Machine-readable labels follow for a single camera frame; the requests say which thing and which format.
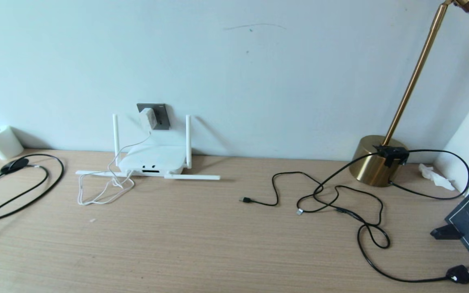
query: tissue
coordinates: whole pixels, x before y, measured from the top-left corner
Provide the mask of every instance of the tissue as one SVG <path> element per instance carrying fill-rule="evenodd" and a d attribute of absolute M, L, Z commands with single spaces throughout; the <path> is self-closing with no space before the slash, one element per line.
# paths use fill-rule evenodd
<path fill-rule="evenodd" d="M 426 167 L 423 164 L 419 164 L 419 171 L 421 171 L 424 178 L 432 180 L 436 186 L 442 186 L 448 190 L 455 190 L 448 179 L 435 173 L 433 170 L 433 167 Z"/>

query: white router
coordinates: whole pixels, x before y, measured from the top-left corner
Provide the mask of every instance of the white router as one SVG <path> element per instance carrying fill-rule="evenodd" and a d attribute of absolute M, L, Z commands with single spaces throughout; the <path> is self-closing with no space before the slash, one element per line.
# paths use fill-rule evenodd
<path fill-rule="evenodd" d="M 186 146 L 179 145 L 135 145 L 121 160 L 119 154 L 119 127 L 117 115 L 113 115 L 113 134 L 115 142 L 115 164 L 121 172 L 115 172 L 117 177 L 155 176 L 166 179 L 220 180 L 216 175 L 183 175 L 184 168 L 191 169 L 191 116 L 186 115 Z M 77 171 L 76 174 L 94 174 L 97 176 L 113 177 L 109 171 Z"/>

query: toilet paper roll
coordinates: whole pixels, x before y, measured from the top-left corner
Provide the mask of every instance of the toilet paper roll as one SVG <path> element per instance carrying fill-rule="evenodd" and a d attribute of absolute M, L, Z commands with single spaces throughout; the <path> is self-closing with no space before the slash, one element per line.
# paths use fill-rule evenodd
<path fill-rule="evenodd" d="M 0 127 L 0 159 L 8 160 L 23 152 L 23 146 L 19 143 L 17 137 L 10 126 Z"/>

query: router antenna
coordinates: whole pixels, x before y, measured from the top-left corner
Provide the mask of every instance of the router antenna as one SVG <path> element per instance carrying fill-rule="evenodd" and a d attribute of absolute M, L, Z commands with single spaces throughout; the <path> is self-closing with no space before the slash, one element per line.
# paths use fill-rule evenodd
<path fill-rule="evenodd" d="M 191 116 L 186 115 L 186 165 L 191 169 Z"/>
<path fill-rule="evenodd" d="M 121 149 L 119 145 L 119 121 L 117 119 L 117 114 L 113 114 L 113 141 L 115 143 L 115 165 L 119 167 L 121 162 L 121 156 L 119 156 L 119 150 Z"/>

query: white charger plug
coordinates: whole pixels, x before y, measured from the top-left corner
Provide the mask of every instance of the white charger plug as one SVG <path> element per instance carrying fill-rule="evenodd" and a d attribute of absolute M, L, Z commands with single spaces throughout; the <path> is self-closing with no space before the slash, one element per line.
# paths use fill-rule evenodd
<path fill-rule="evenodd" d="M 158 124 L 153 108 L 144 108 L 138 113 L 138 118 L 140 118 L 142 128 L 146 131 L 155 129 Z"/>

